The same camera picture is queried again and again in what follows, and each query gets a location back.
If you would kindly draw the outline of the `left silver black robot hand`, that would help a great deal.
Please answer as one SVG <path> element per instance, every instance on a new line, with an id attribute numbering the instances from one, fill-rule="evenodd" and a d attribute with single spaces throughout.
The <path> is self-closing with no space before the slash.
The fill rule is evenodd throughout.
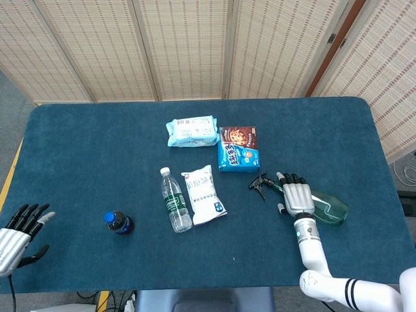
<path id="1" fill-rule="evenodd" d="M 49 245 L 45 244 L 34 255 L 23 256 L 35 236 L 55 216 L 54 211 L 44 214 L 48 208 L 49 204 L 22 205 L 0 228 L 0 278 L 11 276 L 15 269 L 31 265 L 47 253 Z"/>

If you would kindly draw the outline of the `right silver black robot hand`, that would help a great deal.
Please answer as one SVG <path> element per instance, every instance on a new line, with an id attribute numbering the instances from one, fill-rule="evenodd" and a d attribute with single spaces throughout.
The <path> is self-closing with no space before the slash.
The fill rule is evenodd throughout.
<path id="1" fill-rule="evenodd" d="M 296 218 L 299 214 L 313 215 L 315 204 L 311 197 L 311 189 L 306 180 L 296 174 L 277 172 L 276 176 L 283 189 L 285 204 L 279 203 L 278 210 L 281 214 L 288 213 Z"/>

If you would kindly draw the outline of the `green transparent spray bottle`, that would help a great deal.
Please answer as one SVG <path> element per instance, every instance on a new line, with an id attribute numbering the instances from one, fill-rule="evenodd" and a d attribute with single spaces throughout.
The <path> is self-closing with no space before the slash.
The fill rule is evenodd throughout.
<path id="1" fill-rule="evenodd" d="M 263 186 L 267 186 L 283 194 L 283 187 L 280 182 L 268 178 L 266 173 L 256 177 L 249 184 L 249 189 L 257 190 L 265 200 L 265 195 L 262 191 Z M 314 215 L 317 220 L 332 225 L 341 225 L 346 220 L 349 207 L 343 201 L 332 195 L 313 189 L 311 189 L 311 197 L 315 205 Z"/>

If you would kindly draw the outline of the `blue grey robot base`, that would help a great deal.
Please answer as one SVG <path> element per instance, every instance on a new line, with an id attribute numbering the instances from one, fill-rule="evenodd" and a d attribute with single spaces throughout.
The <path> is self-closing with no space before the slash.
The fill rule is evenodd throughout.
<path id="1" fill-rule="evenodd" d="M 136 312 L 276 312 L 270 287 L 138 292 Z"/>

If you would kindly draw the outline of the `small cola bottle blue cap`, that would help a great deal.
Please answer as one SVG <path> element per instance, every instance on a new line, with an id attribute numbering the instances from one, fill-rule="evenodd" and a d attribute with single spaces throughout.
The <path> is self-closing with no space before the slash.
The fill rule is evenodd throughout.
<path id="1" fill-rule="evenodd" d="M 109 230 L 120 235 L 128 235 L 135 228 L 133 219 L 121 211 L 106 212 L 104 221 Z"/>

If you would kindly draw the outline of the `clear water bottle green label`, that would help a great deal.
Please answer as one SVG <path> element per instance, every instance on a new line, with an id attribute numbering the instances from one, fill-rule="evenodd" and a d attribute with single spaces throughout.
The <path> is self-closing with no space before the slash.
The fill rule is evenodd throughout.
<path id="1" fill-rule="evenodd" d="M 175 233 L 182 233 L 192 228 L 193 223 L 186 206 L 183 192 L 169 167 L 160 169 L 161 192 L 168 216 Z"/>

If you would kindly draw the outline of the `blue brown cookie box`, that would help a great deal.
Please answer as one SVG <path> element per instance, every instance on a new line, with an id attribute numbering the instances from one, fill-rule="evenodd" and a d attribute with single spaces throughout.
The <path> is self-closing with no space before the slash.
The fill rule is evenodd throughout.
<path id="1" fill-rule="evenodd" d="M 256 127 L 220 127 L 218 134 L 218 169 L 220 172 L 253 173 L 260 169 Z"/>

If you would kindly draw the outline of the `white box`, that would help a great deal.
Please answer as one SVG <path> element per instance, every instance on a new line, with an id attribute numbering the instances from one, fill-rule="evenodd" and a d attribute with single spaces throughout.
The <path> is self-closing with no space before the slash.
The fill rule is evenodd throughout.
<path id="1" fill-rule="evenodd" d="M 96 305 L 66 304 L 50 307 L 49 312 L 96 312 Z"/>

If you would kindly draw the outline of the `white plastic pouch blue print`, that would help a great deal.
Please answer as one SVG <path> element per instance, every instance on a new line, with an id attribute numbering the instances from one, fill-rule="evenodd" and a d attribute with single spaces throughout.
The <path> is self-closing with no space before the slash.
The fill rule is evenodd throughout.
<path id="1" fill-rule="evenodd" d="M 216 193 L 210 164 L 192 172 L 182 172 L 194 215 L 193 224 L 198 226 L 227 215 L 227 210 Z"/>

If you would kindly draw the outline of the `black floor stand base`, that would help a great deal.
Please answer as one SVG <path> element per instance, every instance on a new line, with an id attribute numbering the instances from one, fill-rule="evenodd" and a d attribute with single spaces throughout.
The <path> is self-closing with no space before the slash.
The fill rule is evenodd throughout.
<path id="1" fill-rule="evenodd" d="M 416 192 L 397 191 L 405 216 L 416 218 Z"/>

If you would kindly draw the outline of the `light blue wet wipes pack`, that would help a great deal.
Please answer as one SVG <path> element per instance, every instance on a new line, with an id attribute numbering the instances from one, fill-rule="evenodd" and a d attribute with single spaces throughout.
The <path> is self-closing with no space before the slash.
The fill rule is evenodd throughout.
<path id="1" fill-rule="evenodd" d="M 214 146 L 219 140 L 217 119 L 212 115 L 173 119 L 166 124 L 168 147 Z"/>

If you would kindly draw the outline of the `dark blue table cloth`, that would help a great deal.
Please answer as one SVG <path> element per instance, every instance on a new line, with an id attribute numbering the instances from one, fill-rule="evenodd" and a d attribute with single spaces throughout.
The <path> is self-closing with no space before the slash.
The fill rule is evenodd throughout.
<path id="1" fill-rule="evenodd" d="M 52 104 L 29 117 L 0 227 L 24 204 L 55 216 L 27 248 L 45 256 L 17 269 L 17 293 L 296 285 L 304 266 L 294 220 L 248 185 L 253 174 L 218 170 L 217 148 L 169 148 L 166 124 L 212 115 L 257 129 L 261 168 L 296 173 L 350 208 L 340 226 L 319 225 L 336 277 L 396 283 L 416 266 L 409 233 L 369 105 L 358 97 Z M 175 233 L 160 169 L 213 167 L 227 215 Z M 104 214 L 135 228 L 120 235 Z"/>

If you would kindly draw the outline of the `woven bamboo screen panel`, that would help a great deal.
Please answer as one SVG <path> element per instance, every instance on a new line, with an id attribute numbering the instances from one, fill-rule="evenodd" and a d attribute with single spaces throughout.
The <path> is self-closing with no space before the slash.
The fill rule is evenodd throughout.
<path id="1" fill-rule="evenodd" d="M 388 163 L 416 150 L 416 0 L 367 0 L 313 94 L 364 99 Z"/>
<path id="2" fill-rule="evenodd" d="M 33 0 L 0 0 L 0 70 L 33 102 L 91 101 Z"/>
<path id="3" fill-rule="evenodd" d="M 305 95 L 353 0 L 236 0 L 231 55 L 225 62 L 228 99 Z"/>
<path id="4" fill-rule="evenodd" d="M 137 100 L 220 99 L 234 0 L 128 0 L 144 81 Z"/>
<path id="5" fill-rule="evenodd" d="M 156 101 L 135 0 L 33 0 L 94 101 Z"/>

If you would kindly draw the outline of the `brown wooden post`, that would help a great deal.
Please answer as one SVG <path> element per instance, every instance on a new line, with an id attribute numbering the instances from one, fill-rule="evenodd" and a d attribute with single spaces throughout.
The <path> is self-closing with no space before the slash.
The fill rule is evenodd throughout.
<path id="1" fill-rule="evenodd" d="M 366 2 L 367 0 L 346 0 L 345 7 L 330 32 L 330 35 L 331 33 L 335 33 L 336 37 L 332 44 L 328 44 L 326 41 L 326 47 L 324 48 L 325 55 L 322 60 L 317 61 L 318 67 L 313 69 L 313 76 L 307 84 L 308 88 L 305 91 L 305 97 L 312 96 L 313 92 L 317 89 L 317 86 L 335 58 L 341 42 L 346 38 Z"/>

